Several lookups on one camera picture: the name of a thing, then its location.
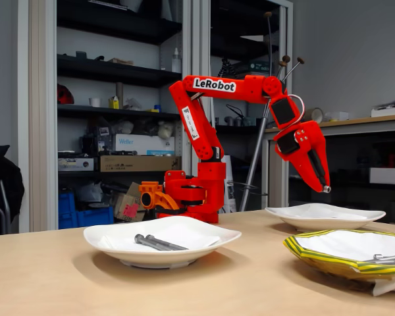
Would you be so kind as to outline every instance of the blue plastic bin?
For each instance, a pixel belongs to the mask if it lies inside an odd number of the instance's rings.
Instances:
[[[78,217],[76,212],[59,215],[59,229],[78,227]]]
[[[73,192],[59,194],[59,215],[75,212]]]
[[[93,225],[106,225],[114,223],[113,208],[91,209],[88,211],[76,212],[78,215],[78,227]]]

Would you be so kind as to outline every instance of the red helmet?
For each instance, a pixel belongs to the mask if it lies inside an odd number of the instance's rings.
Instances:
[[[57,84],[57,103],[58,104],[73,104],[74,99],[71,92],[61,84]]]

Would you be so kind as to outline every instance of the bolt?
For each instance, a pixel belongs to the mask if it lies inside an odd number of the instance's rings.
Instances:
[[[156,239],[152,235],[147,235],[145,237],[145,239],[151,240],[152,242],[155,242],[155,243],[158,243],[158,244],[163,245],[165,247],[168,247],[171,250],[188,250],[188,248],[185,248],[185,247],[182,247],[182,246],[178,246],[178,245],[172,244],[170,242],[165,242],[164,240]]]
[[[144,235],[141,235],[141,234],[137,234],[134,237],[134,241],[137,244],[142,244],[142,245],[145,245],[145,246],[149,246],[149,247],[152,247],[153,249],[156,249],[156,250],[159,250],[159,251],[171,251],[170,248],[168,248],[168,247],[166,247],[164,245],[158,244],[157,242],[153,242],[151,240],[147,240],[144,237]]]

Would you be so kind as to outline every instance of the bottle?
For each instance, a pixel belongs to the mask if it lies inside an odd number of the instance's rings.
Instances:
[[[182,58],[178,54],[178,49],[174,50],[174,55],[172,56],[172,61],[171,61],[171,71],[173,72],[182,72]]]

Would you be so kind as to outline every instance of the red robot arm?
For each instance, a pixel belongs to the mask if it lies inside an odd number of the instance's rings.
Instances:
[[[186,133],[198,163],[197,177],[187,177],[183,171],[167,171],[165,194],[176,205],[165,211],[166,203],[147,203],[157,207],[159,217],[191,216],[209,223],[218,222],[217,211],[224,205],[225,164],[221,162],[224,151],[216,130],[206,119],[199,102],[201,96],[237,99],[250,103],[266,104],[281,130],[274,140],[276,152],[291,162],[303,180],[317,192],[330,190],[329,170],[326,160],[325,138],[317,123],[300,122],[302,114],[287,94],[282,82],[273,76],[246,76],[243,80],[207,76],[186,76],[170,87],[170,92],[180,113]],[[151,182],[140,186],[142,199],[150,200]],[[153,189],[162,187],[152,184]]]

